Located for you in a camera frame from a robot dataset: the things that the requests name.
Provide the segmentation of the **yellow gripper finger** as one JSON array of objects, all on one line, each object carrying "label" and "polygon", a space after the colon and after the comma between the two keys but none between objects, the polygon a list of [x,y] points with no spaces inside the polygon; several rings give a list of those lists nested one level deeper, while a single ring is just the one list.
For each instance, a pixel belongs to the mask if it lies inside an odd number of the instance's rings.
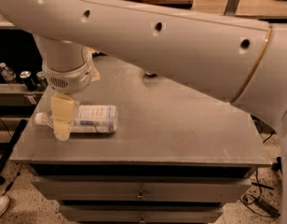
[{"label": "yellow gripper finger", "polygon": [[60,141],[70,138],[70,127],[79,108],[79,102],[72,96],[55,92],[50,98],[55,137]]},{"label": "yellow gripper finger", "polygon": [[100,73],[96,69],[96,67],[92,68],[92,76],[91,76],[91,81],[98,81],[101,78]]}]

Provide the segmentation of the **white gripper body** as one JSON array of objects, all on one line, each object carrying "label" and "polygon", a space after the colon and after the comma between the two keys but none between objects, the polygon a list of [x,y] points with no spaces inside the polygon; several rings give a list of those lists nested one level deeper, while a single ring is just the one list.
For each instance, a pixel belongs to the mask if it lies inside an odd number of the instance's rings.
[{"label": "white gripper body", "polygon": [[51,89],[74,94],[92,81],[95,67],[87,47],[48,47],[41,49],[42,69]]}]

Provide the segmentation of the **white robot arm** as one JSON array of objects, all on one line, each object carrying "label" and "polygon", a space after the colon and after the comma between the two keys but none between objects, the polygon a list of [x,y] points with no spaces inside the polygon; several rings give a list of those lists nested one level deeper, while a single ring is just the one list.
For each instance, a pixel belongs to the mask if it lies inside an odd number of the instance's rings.
[{"label": "white robot arm", "polygon": [[122,0],[0,0],[15,26],[90,47],[229,102],[272,127],[287,224],[287,24]]}]

